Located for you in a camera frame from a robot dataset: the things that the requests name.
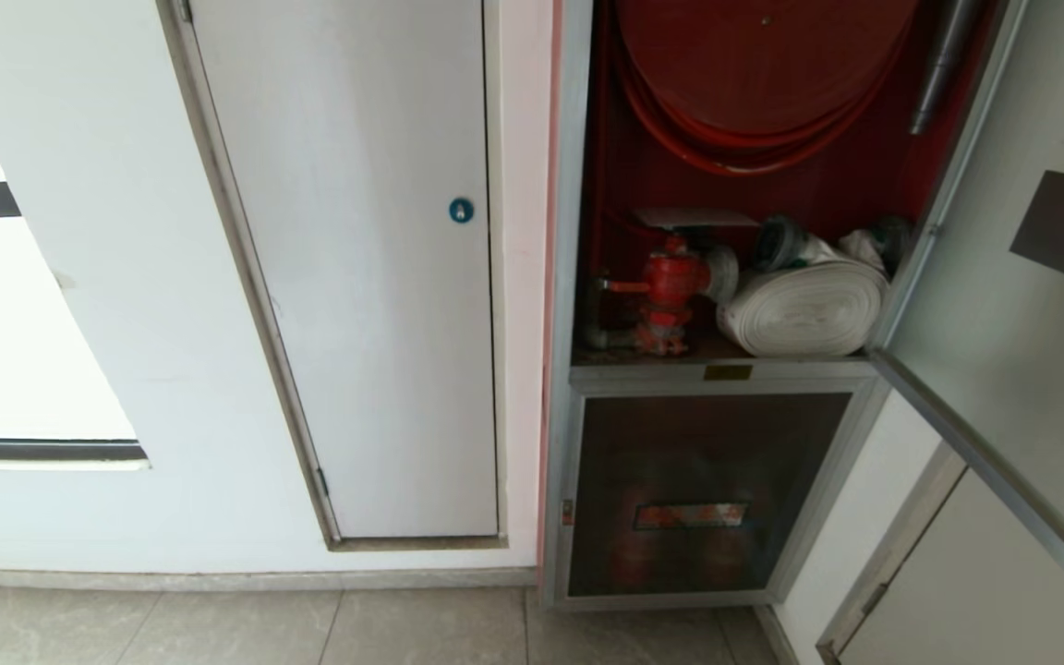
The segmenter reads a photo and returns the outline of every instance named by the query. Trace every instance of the door hinge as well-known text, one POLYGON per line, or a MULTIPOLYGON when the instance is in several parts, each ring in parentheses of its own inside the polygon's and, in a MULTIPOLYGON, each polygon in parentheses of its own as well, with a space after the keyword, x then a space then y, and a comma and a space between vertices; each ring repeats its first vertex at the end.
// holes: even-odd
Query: door hinge
POLYGON ((872 595, 870 595, 869 600, 864 603, 861 609, 861 614, 868 616, 878 606, 878 602, 881 602, 882 598, 885 598, 885 593, 890 591, 890 584, 878 584, 878 588, 872 589, 872 595))
POLYGON ((320 467, 316 468, 316 470, 314 470, 314 472, 316 475, 318 475, 318 484, 320 484, 322 486, 322 496, 330 497, 331 496, 331 489, 329 489, 328 487, 326 487, 326 473, 322 472, 322 467, 320 466, 320 467))

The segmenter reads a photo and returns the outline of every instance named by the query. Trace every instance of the aluminum frame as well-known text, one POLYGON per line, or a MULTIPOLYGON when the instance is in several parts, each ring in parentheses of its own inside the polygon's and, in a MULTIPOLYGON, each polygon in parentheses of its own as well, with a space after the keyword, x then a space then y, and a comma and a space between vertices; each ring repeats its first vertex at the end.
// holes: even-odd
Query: aluminum frame
POLYGON ((793 366, 801 376, 752 378, 743 382, 706 382, 704 365, 694 366, 611 366, 575 367, 570 371, 569 416, 563 425, 564 437, 553 437, 549 449, 549 497, 545 510, 545 542, 553 543, 546 551, 543 602, 562 610, 659 610, 675 606, 767 605, 781 602, 789 593, 810 554, 811 546, 827 521, 839 489, 852 463, 865 445, 866 434, 890 393, 865 360, 844 362, 758 362, 755 366, 793 366), (572 563, 573 527, 565 527, 559 517, 559 506, 565 500, 578 500, 578 472, 582 454, 582 429, 585 403, 595 397, 612 396, 760 396, 809 395, 809 393, 846 393, 851 395, 848 408, 836 427, 828 453, 815 481, 795 519, 789 537, 782 548, 764 589, 675 593, 643 595, 608 595, 608 597, 576 598, 569 595, 570 563, 572 563))

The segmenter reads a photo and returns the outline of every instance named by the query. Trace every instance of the fire hose cabinet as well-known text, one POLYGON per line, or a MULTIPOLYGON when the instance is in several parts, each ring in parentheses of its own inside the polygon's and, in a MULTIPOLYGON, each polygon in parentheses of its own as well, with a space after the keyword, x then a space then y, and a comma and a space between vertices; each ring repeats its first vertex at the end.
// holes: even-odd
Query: fire hose cabinet
POLYGON ((764 605, 794 583, 887 388, 859 359, 570 371, 545 584, 576 610, 764 605))

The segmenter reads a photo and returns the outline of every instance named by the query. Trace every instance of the rolled white hose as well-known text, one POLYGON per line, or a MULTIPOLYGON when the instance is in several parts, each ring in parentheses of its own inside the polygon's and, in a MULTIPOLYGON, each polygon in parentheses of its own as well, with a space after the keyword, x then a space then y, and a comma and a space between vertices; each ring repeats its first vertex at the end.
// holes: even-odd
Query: rolled white hose
POLYGON ((887 282, 881 270, 852 261, 752 273, 717 325, 758 358, 844 356, 869 337, 887 282))

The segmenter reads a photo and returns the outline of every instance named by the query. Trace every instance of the white wall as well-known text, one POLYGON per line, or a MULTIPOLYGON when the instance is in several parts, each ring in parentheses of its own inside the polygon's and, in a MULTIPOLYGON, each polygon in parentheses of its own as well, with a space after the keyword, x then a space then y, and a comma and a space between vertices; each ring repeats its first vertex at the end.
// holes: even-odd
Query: white wall
POLYGON ((815 644, 941 445, 904 397, 891 393, 786 602, 774 606, 802 665, 822 665, 815 644))
POLYGON ((499 16, 502 550, 326 551, 153 0, 0 0, 0 161, 152 468, 0 471, 0 568, 535 563, 549 3, 499 16))

